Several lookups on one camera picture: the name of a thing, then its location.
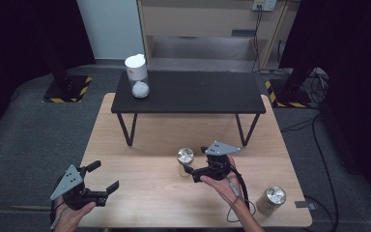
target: black curtain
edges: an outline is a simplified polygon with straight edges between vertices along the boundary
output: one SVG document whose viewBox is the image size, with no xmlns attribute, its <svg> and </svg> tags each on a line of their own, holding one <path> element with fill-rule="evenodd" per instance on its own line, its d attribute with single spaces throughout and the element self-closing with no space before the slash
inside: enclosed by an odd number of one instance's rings
<svg viewBox="0 0 371 232">
<path fill-rule="evenodd" d="M 17 86 L 52 73 L 34 23 L 57 54 L 52 63 L 65 69 L 95 63 L 75 0 L 0 0 L 0 119 Z"/>
<path fill-rule="evenodd" d="M 324 12 L 329 3 L 340 11 Z M 325 18 L 326 28 L 317 20 Z M 315 33 L 323 45 L 305 45 Z M 316 52 L 329 87 L 321 110 L 338 153 L 371 184 L 371 4 L 356 0 L 301 1 L 281 67 L 295 68 L 302 52 Z"/>
</svg>

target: gray floor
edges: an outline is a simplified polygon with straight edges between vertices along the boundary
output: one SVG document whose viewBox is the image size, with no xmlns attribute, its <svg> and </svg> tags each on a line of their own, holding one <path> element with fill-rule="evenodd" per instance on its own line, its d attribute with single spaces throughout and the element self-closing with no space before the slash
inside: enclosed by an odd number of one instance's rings
<svg viewBox="0 0 371 232">
<path fill-rule="evenodd" d="M 276 48 L 274 51 L 267 66 L 270 70 L 277 68 Z M 157 40 L 149 69 L 252 72 L 256 71 L 256 68 L 252 67 L 253 57 L 254 53 L 245 39 L 160 38 Z M 47 212 L 16 211 L 8 206 L 39 206 L 43 209 L 49 206 L 48 196 L 57 176 L 71 163 L 80 163 L 102 97 L 116 89 L 122 64 L 122 61 L 99 61 L 95 66 L 69 70 L 71 74 L 88 74 L 93 78 L 81 103 L 42 103 L 42 95 L 52 80 L 51 75 L 19 86 L 15 93 L 17 98 L 11 102 L 0 122 L 0 231 L 48 231 Z M 263 84 L 265 80 L 286 78 L 277 73 L 280 72 L 261 71 L 253 74 L 263 94 L 267 94 Z M 309 91 L 311 84 L 309 79 L 303 87 Z M 275 108 L 274 112 L 281 129 L 311 120 L 319 113 L 316 109 L 287 108 Z M 346 171 L 332 146 L 323 120 L 318 121 L 314 129 L 328 164 L 338 201 L 337 231 L 371 231 L 369 184 L 363 176 L 351 175 Z M 282 135 L 303 193 L 316 198 L 334 216 L 327 173 L 316 147 L 312 126 L 286 131 Z M 313 224 L 307 229 L 329 231 L 330 218 L 321 205 L 317 206 L 317 210 L 311 211 Z M 79 228 L 78 231 L 99 230 Z"/>
</svg>

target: wall socket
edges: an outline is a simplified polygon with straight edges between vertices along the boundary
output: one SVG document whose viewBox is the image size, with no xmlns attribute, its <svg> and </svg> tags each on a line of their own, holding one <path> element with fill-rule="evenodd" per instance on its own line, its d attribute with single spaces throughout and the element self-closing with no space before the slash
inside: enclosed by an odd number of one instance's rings
<svg viewBox="0 0 371 232">
<path fill-rule="evenodd" d="M 276 0 L 254 0 L 252 4 L 252 11 L 258 12 L 261 6 L 263 12 L 271 12 L 275 8 Z"/>
</svg>

